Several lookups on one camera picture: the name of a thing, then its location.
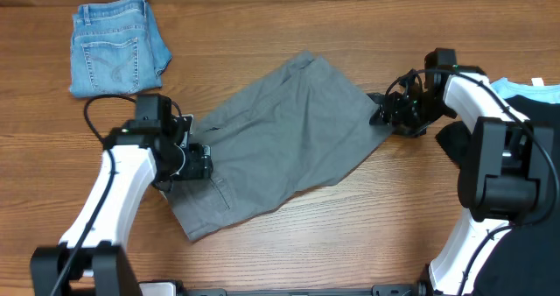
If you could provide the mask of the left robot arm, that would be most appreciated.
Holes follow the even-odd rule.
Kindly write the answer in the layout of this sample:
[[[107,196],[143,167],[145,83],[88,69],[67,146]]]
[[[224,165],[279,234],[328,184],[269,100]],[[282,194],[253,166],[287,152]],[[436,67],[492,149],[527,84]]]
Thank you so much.
[[[207,180],[211,149],[191,140],[193,116],[160,94],[133,98],[135,115],[99,140],[101,167],[87,201],[59,243],[31,256],[37,295],[185,294],[178,280],[140,282],[125,249],[149,187],[168,194],[183,180]]]

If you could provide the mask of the folded blue denim jeans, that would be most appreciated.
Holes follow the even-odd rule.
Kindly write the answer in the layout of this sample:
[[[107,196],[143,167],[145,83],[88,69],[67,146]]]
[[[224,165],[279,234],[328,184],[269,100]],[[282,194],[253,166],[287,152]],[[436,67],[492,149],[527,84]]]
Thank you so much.
[[[76,98],[161,88],[172,60],[146,0],[80,5],[70,53],[69,91]]]

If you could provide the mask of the grey cargo shorts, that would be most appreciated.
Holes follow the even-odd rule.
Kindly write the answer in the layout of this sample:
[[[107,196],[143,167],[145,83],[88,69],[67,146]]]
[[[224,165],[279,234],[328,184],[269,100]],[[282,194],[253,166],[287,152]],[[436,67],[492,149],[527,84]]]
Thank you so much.
[[[377,109],[325,58],[298,54],[198,122],[192,140],[210,147],[214,170],[175,183],[173,214],[196,241],[339,183],[391,135],[370,124]]]

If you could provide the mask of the light blue t-shirt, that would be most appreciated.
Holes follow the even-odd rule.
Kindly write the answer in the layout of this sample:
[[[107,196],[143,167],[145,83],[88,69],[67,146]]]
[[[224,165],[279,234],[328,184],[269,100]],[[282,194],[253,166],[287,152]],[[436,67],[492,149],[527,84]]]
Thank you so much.
[[[559,104],[559,85],[546,86],[542,78],[532,78],[531,81],[531,85],[518,84],[503,77],[492,82],[491,87],[505,100],[522,96],[537,102]]]

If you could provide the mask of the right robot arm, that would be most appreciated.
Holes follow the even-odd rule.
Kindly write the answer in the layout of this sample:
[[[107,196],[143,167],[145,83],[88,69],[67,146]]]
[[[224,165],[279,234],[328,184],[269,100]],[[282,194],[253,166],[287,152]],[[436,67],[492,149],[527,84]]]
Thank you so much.
[[[462,213],[444,248],[411,285],[376,285],[374,295],[469,295],[475,278],[509,232],[548,220],[559,202],[552,161],[554,130],[512,108],[477,66],[437,48],[389,86],[372,93],[370,124],[422,136],[441,116],[459,117],[471,135],[458,174]]]

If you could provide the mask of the black t-shirt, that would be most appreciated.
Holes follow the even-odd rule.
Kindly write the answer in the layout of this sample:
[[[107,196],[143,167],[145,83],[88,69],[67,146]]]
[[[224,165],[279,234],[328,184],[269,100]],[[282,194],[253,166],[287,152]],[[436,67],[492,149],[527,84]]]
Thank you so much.
[[[559,293],[559,106],[522,96],[507,103],[528,117],[531,137],[490,117],[436,136],[460,168],[465,208],[430,265],[434,289],[447,295]]]

